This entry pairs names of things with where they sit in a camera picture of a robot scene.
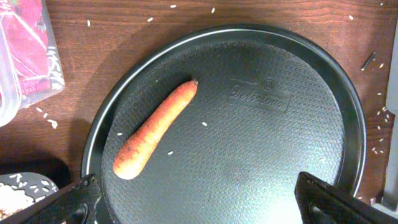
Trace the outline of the red snack wrapper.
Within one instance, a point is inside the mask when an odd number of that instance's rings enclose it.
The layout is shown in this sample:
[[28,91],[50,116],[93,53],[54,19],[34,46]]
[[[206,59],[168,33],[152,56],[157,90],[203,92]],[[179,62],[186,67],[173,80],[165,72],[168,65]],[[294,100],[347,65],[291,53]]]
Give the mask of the red snack wrapper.
[[1,25],[22,94],[49,89],[48,37],[42,1],[1,1]]

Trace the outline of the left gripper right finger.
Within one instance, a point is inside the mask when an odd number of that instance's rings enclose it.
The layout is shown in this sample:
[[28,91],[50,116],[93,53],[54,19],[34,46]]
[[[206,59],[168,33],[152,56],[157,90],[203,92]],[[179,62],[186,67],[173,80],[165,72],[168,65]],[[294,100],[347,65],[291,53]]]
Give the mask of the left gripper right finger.
[[298,174],[295,198],[302,222],[397,223],[397,219],[338,190],[308,172]]

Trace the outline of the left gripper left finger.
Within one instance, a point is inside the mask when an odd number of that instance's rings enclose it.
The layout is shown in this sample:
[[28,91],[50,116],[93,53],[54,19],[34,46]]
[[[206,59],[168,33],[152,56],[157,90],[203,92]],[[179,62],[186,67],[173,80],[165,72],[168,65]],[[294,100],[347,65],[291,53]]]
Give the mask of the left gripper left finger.
[[7,217],[2,223],[96,223],[96,207],[101,197],[100,185],[95,175],[86,175]]

